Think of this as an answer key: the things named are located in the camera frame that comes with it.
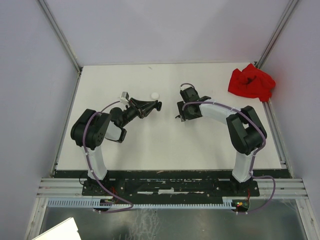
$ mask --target red towel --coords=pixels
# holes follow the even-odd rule
[[[246,98],[259,98],[261,102],[267,102],[271,97],[270,90],[276,86],[276,82],[270,75],[249,64],[242,72],[235,69],[232,73],[228,92]]]

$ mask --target white round object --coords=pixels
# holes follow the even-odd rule
[[[153,92],[153,93],[151,93],[151,99],[152,100],[159,100],[159,98],[160,98],[160,95],[159,95],[159,93],[157,93],[157,92]]]

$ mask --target gray wall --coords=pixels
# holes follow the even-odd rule
[[[302,0],[263,70],[293,170],[303,178],[320,223],[320,1]]]
[[[0,1],[0,239],[21,240],[77,73],[35,0]]]
[[[253,62],[288,0],[47,0],[84,65]]]

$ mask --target white tabletop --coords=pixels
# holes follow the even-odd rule
[[[228,92],[232,71],[247,62],[179,63],[85,66],[67,126],[58,170],[85,170],[80,147],[71,139],[71,128],[85,109],[100,111],[117,101],[122,92],[151,101],[160,94],[162,110],[144,119],[136,118],[125,129],[123,143],[104,140],[102,154],[109,170],[224,170],[233,169],[236,150],[228,127],[201,117],[181,122],[177,102],[182,101],[180,84],[192,83],[199,96],[209,96],[231,107],[254,107],[268,134],[266,147],[257,155],[255,169],[280,169],[280,161],[267,117],[259,99]],[[113,107],[125,108],[118,103]]]

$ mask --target purple cable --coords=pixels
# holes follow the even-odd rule
[[[106,106],[104,109],[102,109],[102,111],[97,111],[95,112],[88,120],[85,128],[84,128],[84,132],[83,132],[83,137],[82,137],[82,144],[83,144],[83,148],[84,148],[84,151],[85,151],[85,158],[86,158],[86,162],[88,164],[88,167],[89,167],[89,170],[92,172],[92,175],[94,177],[94,179],[96,180],[96,182],[100,185],[100,187],[105,190],[108,194],[110,194],[111,196],[113,196],[114,198],[117,198],[119,199],[120,201],[123,201],[127,204],[129,204],[130,206],[129,207],[126,207],[126,208],[122,208],[122,209],[116,209],[116,210],[111,210],[111,211],[97,211],[95,210],[97,213],[104,213],[104,214],[112,214],[112,213],[118,213],[118,212],[124,212],[124,211],[128,211],[130,209],[133,208],[133,203],[129,202],[128,200],[125,200],[123,199],[122,197],[119,197],[115,194],[113,194],[111,191],[109,191],[108,189],[105,188],[105,186],[103,186],[103,184],[100,182],[100,180],[98,179],[97,175],[95,174],[94,170],[92,169],[92,166],[91,166],[91,163],[90,163],[90,159],[89,159],[89,154],[88,154],[88,149],[86,147],[86,136],[87,136],[87,131],[88,131],[88,128],[89,128],[89,125],[92,121],[92,119],[94,119],[94,117],[98,114],[102,114],[102,112],[104,110],[106,110],[107,108],[109,108],[110,106],[114,105],[114,104],[117,104],[117,103],[120,103],[120,101],[115,101],[111,104],[109,104],[108,106]]]
[[[254,168],[254,164],[255,164],[256,154],[257,154],[261,149],[263,149],[263,148],[265,147],[265,145],[266,145],[266,138],[265,138],[263,132],[262,132],[262,131],[259,129],[259,127],[258,127],[249,117],[247,117],[243,112],[241,112],[241,111],[239,111],[239,110],[237,110],[237,109],[234,109],[234,108],[232,108],[232,107],[230,107],[230,106],[227,106],[227,105],[224,105],[224,104],[218,103],[218,102],[213,102],[213,101],[192,101],[192,102],[187,102],[187,103],[185,103],[185,104],[183,105],[183,107],[182,107],[182,110],[184,110],[187,105],[191,105],[191,104],[212,104],[212,105],[217,105],[217,106],[222,107],[222,108],[224,108],[224,109],[228,109],[228,110],[230,110],[230,111],[236,112],[236,113],[240,114],[242,117],[244,117],[244,118],[255,128],[255,130],[257,130],[257,132],[258,132],[258,133],[260,134],[260,136],[262,137],[263,143],[262,143],[262,146],[261,146],[261,147],[259,147],[257,150],[255,150],[255,151],[253,152],[252,159],[251,159],[251,164],[250,164],[250,168],[249,168],[249,174],[250,174],[250,176],[251,176],[253,179],[271,179],[271,180],[273,181],[273,190],[272,190],[272,193],[271,193],[270,198],[268,199],[268,201],[266,201],[266,203],[265,203],[264,205],[262,205],[262,206],[260,206],[260,207],[258,207],[258,208],[256,208],[256,209],[254,209],[254,210],[251,210],[251,211],[249,211],[249,212],[239,212],[239,213],[240,213],[240,214],[254,213],[254,212],[256,212],[256,211],[258,211],[258,210],[261,210],[261,209],[265,208],[266,206],[268,206],[268,205],[270,204],[272,198],[274,197],[275,192],[276,192],[276,180],[275,180],[272,176],[270,176],[270,175],[254,176],[254,175],[252,174],[253,168]]]
[[[194,89],[196,89],[193,84],[188,83],[188,82],[182,83],[182,84],[180,85],[180,87],[182,87],[183,85],[189,85],[189,86],[193,87]]]

